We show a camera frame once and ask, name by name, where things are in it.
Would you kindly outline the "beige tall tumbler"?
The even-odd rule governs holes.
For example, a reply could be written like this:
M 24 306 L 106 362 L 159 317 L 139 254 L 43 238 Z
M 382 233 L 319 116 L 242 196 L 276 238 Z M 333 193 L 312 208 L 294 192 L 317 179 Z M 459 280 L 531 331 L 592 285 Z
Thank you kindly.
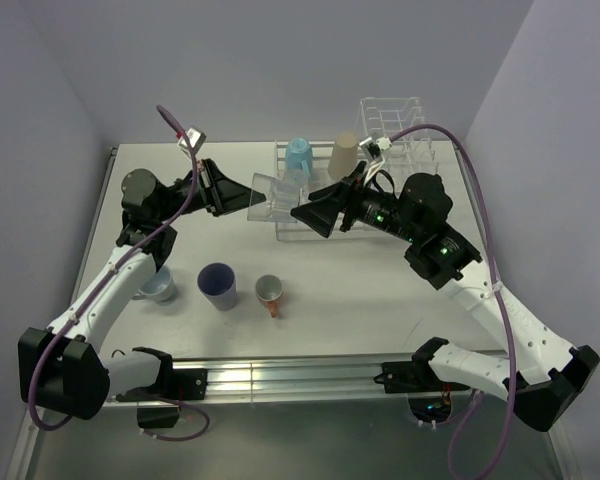
M 348 176 L 357 164 L 358 143 L 351 132 L 341 133 L 334 141 L 327 168 L 330 178 L 339 181 Z

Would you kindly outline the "clear glass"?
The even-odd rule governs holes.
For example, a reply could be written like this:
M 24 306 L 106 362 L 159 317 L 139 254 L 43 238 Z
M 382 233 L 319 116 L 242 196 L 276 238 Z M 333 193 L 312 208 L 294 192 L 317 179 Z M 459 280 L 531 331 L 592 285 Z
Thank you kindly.
M 254 222 L 296 223 L 291 210 L 300 204 L 300 187 L 255 173 L 252 177 L 247 220 Z
M 303 192 L 309 191 L 310 176 L 301 169 L 286 170 L 283 175 L 283 180 L 298 187 Z

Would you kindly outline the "light blue faceted mug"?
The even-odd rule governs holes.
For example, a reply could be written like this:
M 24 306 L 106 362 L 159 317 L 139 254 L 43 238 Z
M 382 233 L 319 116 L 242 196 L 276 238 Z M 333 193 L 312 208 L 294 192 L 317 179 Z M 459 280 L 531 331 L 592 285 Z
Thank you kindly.
M 285 165 L 288 170 L 301 170 L 307 175 L 313 169 L 313 150 L 305 138 L 294 138 L 285 147 Z

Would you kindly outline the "purple tumbler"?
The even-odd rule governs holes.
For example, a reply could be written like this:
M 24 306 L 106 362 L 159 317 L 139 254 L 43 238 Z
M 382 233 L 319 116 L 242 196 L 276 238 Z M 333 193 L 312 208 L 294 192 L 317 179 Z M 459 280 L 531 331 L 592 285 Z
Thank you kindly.
M 237 304 L 237 285 L 234 270 L 224 263 L 206 265 L 197 276 L 200 292 L 219 311 L 229 311 Z

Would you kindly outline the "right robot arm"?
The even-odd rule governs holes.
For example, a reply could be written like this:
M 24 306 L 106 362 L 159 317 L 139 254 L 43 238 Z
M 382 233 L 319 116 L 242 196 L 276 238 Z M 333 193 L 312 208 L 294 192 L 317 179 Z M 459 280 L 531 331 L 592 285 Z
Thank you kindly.
M 400 193 L 364 181 L 362 165 L 338 183 L 310 194 L 291 215 L 324 238 L 356 222 L 409 242 L 404 258 L 435 290 L 463 307 L 506 351 L 508 361 L 433 337 L 404 364 L 386 363 L 375 382 L 388 393 L 418 393 L 444 385 L 513 400 L 514 414 L 547 432 L 582 393 L 600 363 L 543 324 L 504 285 L 492 279 L 480 252 L 453 229 L 453 206 L 437 174 L 409 176 Z

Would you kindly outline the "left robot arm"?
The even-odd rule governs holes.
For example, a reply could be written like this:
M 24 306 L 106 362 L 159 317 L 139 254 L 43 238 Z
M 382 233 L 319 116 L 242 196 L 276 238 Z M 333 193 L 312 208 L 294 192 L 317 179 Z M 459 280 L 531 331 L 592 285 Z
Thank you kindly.
M 102 270 L 63 314 L 44 329 L 27 329 L 18 341 L 20 394 L 31 416 L 45 408 L 89 420 L 114 396 L 140 391 L 163 399 L 173 391 L 170 354 L 136 347 L 104 360 L 99 351 L 127 304 L 170 256 L 177 237 L 173 221 L 199 210 L 219 217 L 265 201 L 213 160 L 198 165 L 200 172 L 170 186 L 144 168 L 124 177 L 122 230 Z

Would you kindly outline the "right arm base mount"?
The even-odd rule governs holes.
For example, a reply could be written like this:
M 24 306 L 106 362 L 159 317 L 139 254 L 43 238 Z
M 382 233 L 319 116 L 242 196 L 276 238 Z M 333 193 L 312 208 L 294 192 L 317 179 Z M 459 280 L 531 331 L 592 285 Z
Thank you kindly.
M 385 394 L 431 393 L 432 397 L 408 398 L 409 419 L 418 428 L 437 428 L 457 421 L 474 400 L 475 392 L 465 385 L 441 381 L 414 361 L 384 362 L 373 382 Z M 469 391 L 463 406 L 454 404 L 454 392 Z

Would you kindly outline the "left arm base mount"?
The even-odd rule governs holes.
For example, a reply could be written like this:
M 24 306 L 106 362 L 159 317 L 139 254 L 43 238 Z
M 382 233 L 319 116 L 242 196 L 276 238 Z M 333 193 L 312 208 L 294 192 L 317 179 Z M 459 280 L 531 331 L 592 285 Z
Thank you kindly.
M 182 404 L 201 401 L 206 396 L 208 370 L 205 368 L 174 369 L 165 386 L 158 389 L 141 387 L 115 396 L 117 402 L 138 403 L 166 399 L 168 407 L 138 407 L 136 420 L 144 432 L 159 435 L 158 430 L 176 426 L 180 414 L 185 411 Z

